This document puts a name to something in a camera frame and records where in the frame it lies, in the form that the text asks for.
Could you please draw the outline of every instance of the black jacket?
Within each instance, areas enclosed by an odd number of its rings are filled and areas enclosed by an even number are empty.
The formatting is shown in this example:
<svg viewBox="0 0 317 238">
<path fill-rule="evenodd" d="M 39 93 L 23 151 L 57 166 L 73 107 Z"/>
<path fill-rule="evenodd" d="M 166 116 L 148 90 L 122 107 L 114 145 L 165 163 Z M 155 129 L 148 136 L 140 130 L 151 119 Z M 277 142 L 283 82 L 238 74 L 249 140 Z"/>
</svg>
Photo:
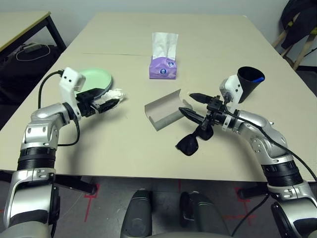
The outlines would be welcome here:
<svg viewBox="0 0 317 238">
<path fill-rule="evenodd" d="M 300 41 L 317 26 L 317 0 L 290 0 L 283 10 L 281 22 L 286 29 L 288 23 L 299 13 L 282 43 L 284 49 Z"/>
</svg>

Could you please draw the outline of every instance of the table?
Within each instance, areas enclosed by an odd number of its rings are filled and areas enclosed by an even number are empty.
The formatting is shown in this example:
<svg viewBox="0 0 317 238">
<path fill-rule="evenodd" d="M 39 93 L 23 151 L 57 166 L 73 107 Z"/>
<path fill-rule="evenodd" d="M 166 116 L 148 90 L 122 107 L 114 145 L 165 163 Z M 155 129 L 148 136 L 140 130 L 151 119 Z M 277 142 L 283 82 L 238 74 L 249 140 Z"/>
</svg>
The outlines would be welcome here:
<svg viewBox="0 0 317 238">
<path fill-rule="evenodd" d="M 47 27 L 61 52 L 66 45 L 56 29 L 49 11 L 0 12 L 0 62 L 42 28 Z M 0 90 L 1 104 L 17 105 Z"/>
<path fill-rule="evenodd" d="M 175 28 L 167 26 L 164 20 L 161 25 L 158 24 L 158 18 L 169 19 Z M 187 18 L 196 24 L 201 22 L 203 27 L 209 24 L 212 31 L 204 28 L 205 31 L 199 33 L 190 27 L 195 24 L 185 24 L 189 22 L 184 22 Z M 125 38 L 121 38 L 131 27 L 131 19 L 138 19 L 134 20 L 134 23 L 138 23 L 135 33 L 130 30 Z M 105 32 L 117 27 L 117 43 L 114 35 L 102 36 L 98 30 L 101 21 L 111 22 L 104 25 Z M 100 13 L 92 23 L 80 33 L 49 72 L 66 66 L 75 70 L 104 68 L 113 76 L 113 87 L 124 89 L 127 99 L 105 114 L 80 121 L 79 143 L 57 150 L 57 173 L 265 181 L 250 146 L 237 135 L 222 132 L 215 126 L 213 138 L 210 141 L 198 139 L 199 150 L 187 157 L 174 146 L 196 125 L 182 118 L 156 131 L 144 112 L 146 104 L 181 89 L 180 98 L 187 100 L 198 113 L 205 114 L 206 106 L 193 101 L 188 94 L 220 94 L 221 81 L 245 65 L 260 69 L 266 79 L 239 105 L 239 109 L 274 121 L 274 127 L 286 137 L 289 148 L 317 171 L 317 99 L 246 17 Z M 164 27 L 166 31 L 179 33 L 177 79 L 149 80 L 151 33 L 162 31 Z M 128 47 L 131 39 L 135 44 Z M 192 49 L 196 40 L 198 44 Z M 142 42 L 147 43 L 144 47 L 150 52 L 141 48 Z M 58 76 L 45 84 L 43 106 L 62 102 L 58 84 Z M 0 150 L 5 155 L 1 160 L 2 169 L 16 169 L 24 129 L 30 121 L 30 114 L 36 110 L 38 89 L 39 85 L 0 131 Z M 59 138 L 60 143 L 74 141 L 75 126 L 63 127 Z M 300 163 L 297 162 L 297 165 L 303 178 L 312 180 Z"/>
</svg>

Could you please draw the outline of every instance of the black cup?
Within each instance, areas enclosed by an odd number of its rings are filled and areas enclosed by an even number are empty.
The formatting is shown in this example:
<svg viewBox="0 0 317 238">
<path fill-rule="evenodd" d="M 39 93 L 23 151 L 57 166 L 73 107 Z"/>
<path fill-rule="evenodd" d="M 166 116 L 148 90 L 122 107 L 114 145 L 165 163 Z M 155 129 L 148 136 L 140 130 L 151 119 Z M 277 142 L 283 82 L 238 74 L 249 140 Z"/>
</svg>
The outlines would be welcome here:
<svg viewBox="0 0 317 238">
<path fill-rule="evenodd" d="M 239 68 L 237 76 L 243 89 L 239 103 L 242 103 L 249 94 L 265 80 L 265 76 L 261 71 L 247 66 Z"/>
</svg>

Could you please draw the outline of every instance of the sunglasses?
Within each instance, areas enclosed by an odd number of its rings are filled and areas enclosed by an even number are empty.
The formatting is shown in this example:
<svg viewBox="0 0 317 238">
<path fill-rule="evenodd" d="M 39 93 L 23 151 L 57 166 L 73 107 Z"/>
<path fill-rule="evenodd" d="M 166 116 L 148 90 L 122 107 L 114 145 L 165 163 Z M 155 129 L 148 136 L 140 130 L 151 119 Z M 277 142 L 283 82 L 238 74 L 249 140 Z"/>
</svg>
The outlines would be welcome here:
<svg viewBox="0 0 317 238">
<path fill-rule="evenodd" d="M 203 140 L 209 140 L 212 135 L 213 129 L 211 126 L 207 126 L 206 129 L 203 129 L 202 126 L 199 125 L 192 134 L 186 135 L 175 147 L 185 155 L 191 156 L 198 150 L 198 141 L 196 137 L 199 136 Z"/>
</svg>

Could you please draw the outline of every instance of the white tissue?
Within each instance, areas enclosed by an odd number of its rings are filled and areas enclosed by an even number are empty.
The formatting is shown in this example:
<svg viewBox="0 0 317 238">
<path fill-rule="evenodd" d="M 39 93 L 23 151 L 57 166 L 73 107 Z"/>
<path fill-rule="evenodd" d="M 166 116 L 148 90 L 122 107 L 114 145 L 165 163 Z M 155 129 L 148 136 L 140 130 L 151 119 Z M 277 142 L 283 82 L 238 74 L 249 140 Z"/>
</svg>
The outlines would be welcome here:
<svg viewBox="0 0 317 238">
<path fill-rule="evenodd" d="M 152 59 L 167 57 L 175 60 L 177 38 L 178 34 L 174 33 L 152 33 Z"/>
<path fill-rule="evenodd" d="M 113 90 L 107 91 L 105 94 L 103 94 L 100 99 L 98 99 L 98 103 L 103 104 L 106 101 L 109 101 L 110 99 L 119 99 L 119 102 L 114 106 L 116 107 L 123 99 L 124 99 L 124 92 L 120 88 L 116 88 Z"/>
</svg>

